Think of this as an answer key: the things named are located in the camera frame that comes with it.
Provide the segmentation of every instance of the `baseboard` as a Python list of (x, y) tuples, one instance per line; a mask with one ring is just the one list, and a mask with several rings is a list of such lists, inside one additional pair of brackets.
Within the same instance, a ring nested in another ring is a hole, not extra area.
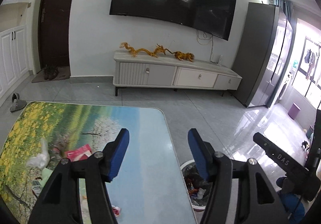
[(16, 81), (4, 94), (4, 96), (2, 96), (0, 98), (0, 106), (3, 105), (3, 103), (5, 102), (5, 100), (7, 100), (7, 98), (13, 93), (13, 91), (20, 85), (20, 83), (22, 83), (25, 79), (27, 79), (29, 77), (29, 72), (26, 72), (22, 77), (20, 77), (18, 79), (18, 81)]
[(113, 76), (70, 77), (70, 83), (112, 83)]

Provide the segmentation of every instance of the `door frame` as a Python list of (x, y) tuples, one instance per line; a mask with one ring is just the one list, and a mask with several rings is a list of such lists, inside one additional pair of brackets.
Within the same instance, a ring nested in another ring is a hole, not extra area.
[(28, 59), (33, 61), (33, 74), (37, 74), (41, 70), (40, 55), (39, 55), (39, 13), (41, 11), (41, 0), (30, 0), (31, 14), (27, 16), (26, 23), (31, 23), (27, 28), (27, 38), (31, 41), (27, 42), (27, 47), (30, 45), (31, 52), (28, 53)]

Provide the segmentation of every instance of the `table with landscape print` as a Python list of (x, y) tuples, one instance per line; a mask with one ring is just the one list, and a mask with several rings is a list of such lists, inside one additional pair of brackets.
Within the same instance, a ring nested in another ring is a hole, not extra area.
[[(156, 108), (31, 102), (13, 126), (0, 155), (0, 194), (21, 224), (28, 222), (36, 203), (33, 180), (53, 170), (59, 159), (54, 146), (63, 138), (66, 150), (89, 144), (100, 151), (121, 128), (130, 133), (119, 174), (106, 183), (110, 202), (121, 208), (118, 223), (195, 224), (164, 114)], [(26, 166), (48, 142), (50, 161), (44, 170)], [(85, 181), (80, 180), (81, 213), (86, 208)]]

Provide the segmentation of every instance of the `pair of shoes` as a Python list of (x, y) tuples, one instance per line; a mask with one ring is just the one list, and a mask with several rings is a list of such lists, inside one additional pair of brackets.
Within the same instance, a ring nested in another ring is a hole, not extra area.
[(17, 92), (14, 92), (11, 98), (13, 104), (10, 107), (10, 111), (18, 111), (26, 107), (27, 102), (24, 100), (20, 100), (20, 95)]
[(52, 80), (55, 79), (59, 73), (58, 68), (54, 65), (46, 65), (46, 67), (43, 69), (44, 71), (44, 79), (45, 80)]

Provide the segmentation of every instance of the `metal screw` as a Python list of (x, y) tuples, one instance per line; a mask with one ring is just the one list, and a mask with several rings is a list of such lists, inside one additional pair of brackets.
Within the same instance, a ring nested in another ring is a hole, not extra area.
[(216, 151), (216, 152), (214, 152), (214, 156), (216, 158), (222, 158), (224, 156), (224, 154), (222, 152), (220, 152), (220, 151)]
[(254, 158), (249, 158), (249, 159), (248, 159), (248, 162), (249, 162), (251, 165), (257, 164), (257, 160), (254, 159)]
[(95, 152), (94, 156), (95, 156), (95, 158), (99, 159), (102, 156), (104, 156), (104, 154), (101, 151), (97, 151), (97, 152)]
[(65, 165), (65, 164), (69, 163), (69, 160), (67, 158), (63, 158), (63, 159), (60, 160), (60, 163), (62, 165)]

